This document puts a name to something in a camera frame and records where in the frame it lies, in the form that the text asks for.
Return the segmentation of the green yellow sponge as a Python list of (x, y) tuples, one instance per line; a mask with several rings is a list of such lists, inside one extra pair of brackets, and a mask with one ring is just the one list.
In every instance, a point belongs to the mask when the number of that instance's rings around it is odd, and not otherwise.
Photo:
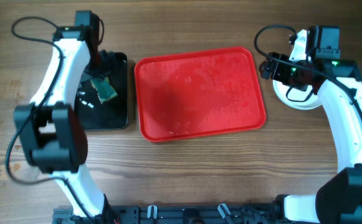
[(90, 80), (92, 86), (97, 91), (98, 99), (104, 103), (118, 96), (118, 93), (110, 84), (108, 77), (105, 78), (92, 78)]

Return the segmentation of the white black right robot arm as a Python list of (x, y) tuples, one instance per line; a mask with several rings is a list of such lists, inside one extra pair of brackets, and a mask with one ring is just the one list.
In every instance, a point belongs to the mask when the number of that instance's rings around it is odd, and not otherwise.
[(337, 174), (313, 195), (280, 197), (277, 220), (362, 223), (362, 82), (353, 60), (292, 60), (271, 52), (260, 64), (264, 79), (289, 87), (311, 86), (330, 124)]

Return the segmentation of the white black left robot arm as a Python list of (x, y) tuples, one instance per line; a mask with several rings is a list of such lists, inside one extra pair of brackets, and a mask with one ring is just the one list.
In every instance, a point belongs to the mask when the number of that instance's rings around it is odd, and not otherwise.
[(90, 26), (58, 27), (52, 57), (37, 93), (14, 111), (26, 161), (48, 174), (73, 207), (76, 223), (115, 223), (116, 214), (86, 165), (88, 142), (74, 112), (84, 69), (95, 60), (98, 32)]

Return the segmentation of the white plate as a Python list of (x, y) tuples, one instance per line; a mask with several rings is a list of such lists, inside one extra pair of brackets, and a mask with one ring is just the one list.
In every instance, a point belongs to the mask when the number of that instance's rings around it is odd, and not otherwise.
[(318, 97), (313, 94), (312, 86), (307, 86), (306, 90), (298, 90), (276, 80), (273, 80), (272, 84), (277, 97), (291, 108), (312, 110), (322, 105)]

